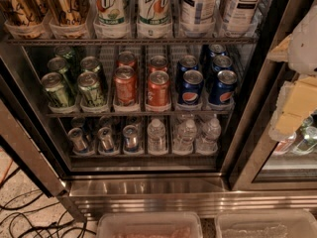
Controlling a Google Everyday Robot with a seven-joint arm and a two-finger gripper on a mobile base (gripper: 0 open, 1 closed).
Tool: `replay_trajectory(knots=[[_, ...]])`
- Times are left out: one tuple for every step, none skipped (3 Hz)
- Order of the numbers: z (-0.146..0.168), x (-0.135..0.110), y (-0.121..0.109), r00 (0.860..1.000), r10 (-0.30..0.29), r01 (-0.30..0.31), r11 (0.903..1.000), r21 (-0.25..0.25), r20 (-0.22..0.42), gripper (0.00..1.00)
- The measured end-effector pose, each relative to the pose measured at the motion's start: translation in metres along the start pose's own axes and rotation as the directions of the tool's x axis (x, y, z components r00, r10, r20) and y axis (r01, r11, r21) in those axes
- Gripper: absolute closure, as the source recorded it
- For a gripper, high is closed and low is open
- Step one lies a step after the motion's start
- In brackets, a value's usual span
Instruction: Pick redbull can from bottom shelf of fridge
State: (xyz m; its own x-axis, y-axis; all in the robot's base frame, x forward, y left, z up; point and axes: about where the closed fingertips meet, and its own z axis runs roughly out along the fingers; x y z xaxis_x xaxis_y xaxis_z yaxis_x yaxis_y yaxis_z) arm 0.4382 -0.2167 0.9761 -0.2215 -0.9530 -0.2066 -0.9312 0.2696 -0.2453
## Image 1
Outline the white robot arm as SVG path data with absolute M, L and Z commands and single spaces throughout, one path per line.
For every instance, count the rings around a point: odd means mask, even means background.
M 287 62 L 288 67 L 299 74 L 297 80 L 286 81 L 281 87 L 270 120 L 269 136 L 275 141 L 282 141 L 317 109 L 316 5 L 267 57 L 272 61 Z

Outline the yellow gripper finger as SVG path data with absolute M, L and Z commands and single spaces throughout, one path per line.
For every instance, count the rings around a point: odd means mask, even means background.
M 290 137 L 317 109 L 317 77 L 301 75 L 286 81 L 280 89 L 276 109 L 270 119 L 269 136 L 275 141 Z

